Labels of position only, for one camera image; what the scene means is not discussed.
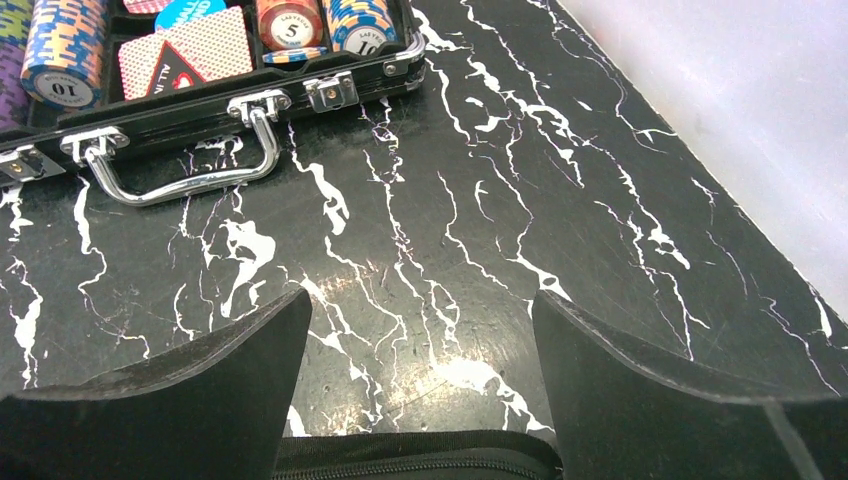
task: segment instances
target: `red playing card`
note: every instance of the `red playing card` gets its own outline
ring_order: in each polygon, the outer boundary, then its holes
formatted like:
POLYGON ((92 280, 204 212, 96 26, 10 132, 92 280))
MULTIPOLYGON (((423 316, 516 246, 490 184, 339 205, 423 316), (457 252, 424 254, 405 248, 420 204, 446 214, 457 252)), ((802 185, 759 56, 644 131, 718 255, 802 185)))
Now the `red playing card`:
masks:
POLYGON ((127 11, 133 14, 159 13, 171 4, 173 0, 124 0, 127 11))
POLYGON ((127 100, 253 70, 240 7, 127 42, 118 61, 127 100))

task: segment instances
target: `poker chip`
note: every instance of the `poker chip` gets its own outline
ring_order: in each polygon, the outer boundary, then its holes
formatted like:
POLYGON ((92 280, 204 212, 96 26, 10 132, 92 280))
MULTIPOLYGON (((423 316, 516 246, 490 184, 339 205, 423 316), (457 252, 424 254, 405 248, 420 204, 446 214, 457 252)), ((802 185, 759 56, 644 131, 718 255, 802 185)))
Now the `poker chip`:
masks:
POLYGON ((317 58, 326 53, 327 49, 324 47, 296 48, 266 53, 262 56, 262 61, 268 65, 285 65, 287 63, 305 62, 310 58, 317 58))
POLYGON ((35 0, 21 83, 60 110, 100 100, 107 0, 35 0))
POLYGON ((29 0, 0 0, 0 43, 26 48, 31 19, 29 0))
POLYGON ((323 5, 334 52, 368 56, 398 40, 386 0, 323 0, 323 5))
POLYGON ((317 0, 256 0, 259 38, 272 51, 321 44, 324 26, 317 0))
POLYGON ((0 44, 0 129, 22 125, 29 101, 18 73, 24 51, 16 45, 0 44))

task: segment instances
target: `orange poker chip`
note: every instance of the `orange poker chip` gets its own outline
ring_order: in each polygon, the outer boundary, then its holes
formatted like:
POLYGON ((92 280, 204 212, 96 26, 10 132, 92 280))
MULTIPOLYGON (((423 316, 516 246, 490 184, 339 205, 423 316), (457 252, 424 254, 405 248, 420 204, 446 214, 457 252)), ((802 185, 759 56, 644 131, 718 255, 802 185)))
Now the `orange poker chip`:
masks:
POLYGON ((321 44, 324 27, 316 0, 257 0, 259 38, 271 50, 321 44))

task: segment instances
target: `chrome handle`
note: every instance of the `chrome handle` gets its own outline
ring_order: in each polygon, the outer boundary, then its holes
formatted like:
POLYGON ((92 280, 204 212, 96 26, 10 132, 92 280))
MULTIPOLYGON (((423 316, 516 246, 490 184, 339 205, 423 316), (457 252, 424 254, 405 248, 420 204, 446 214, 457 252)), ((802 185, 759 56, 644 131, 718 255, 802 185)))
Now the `chrome handle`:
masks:
POLYGON ((228 107, 230 114, 241 116, 245 126, 252 128, 259 137, 259 143, 264 151, 264 157, 259 165, 252 168, 236 168, 193 175, 146 193, 128 192, 112 168, 115 148, 121 148, 129 143, 129 139, 118 129, 107 127, 66 137, 62 141, 62 150, 71 154, 78 164, 91 168, 94 178, 103 191, 118 202, 132 207, 154 205, 217 188, 242 184, 271 173, 280 156, 280 144, 271 128, 271 123, 278 118, 277 107, 284 109, 291 104, 287 100, 289 97, 280 90, 270 90, 230 102, 228 107))
POLYGON ((274 170, 280 156, 280 144, 271 129, 268 115, 261 108, 250 109, 249 117, 259 143, 265 155, 262 162, 253 168, 236 168, 218 172, 204 173, 178 180, 146 193, 133 194, 124 189, 115 170, 111 166, 111 155, 92 145, 85 150, 85 162, 94 172, 94 178, 107 195, 133 207, 144 207, 175 198, 208 192, 217 188, 236 185, 264 177, 274 170))

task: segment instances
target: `black marble surface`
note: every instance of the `black marble surface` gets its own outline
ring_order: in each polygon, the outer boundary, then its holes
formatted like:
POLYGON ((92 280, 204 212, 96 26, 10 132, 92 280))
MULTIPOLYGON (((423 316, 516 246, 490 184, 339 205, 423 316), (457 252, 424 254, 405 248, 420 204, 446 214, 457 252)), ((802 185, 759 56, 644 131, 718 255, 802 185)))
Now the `black marble surface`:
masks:
MULTIPOLYGON (((248 186, 3 192, 0 388, 81 382, 305 287, 295 434, 550 431, 537 289, 776 395, 848 392, 848 326, 557 6, 416 0, 417 94, 280 125, 248 186)), ((214 139, 127 183, 258 160, 214 139)))

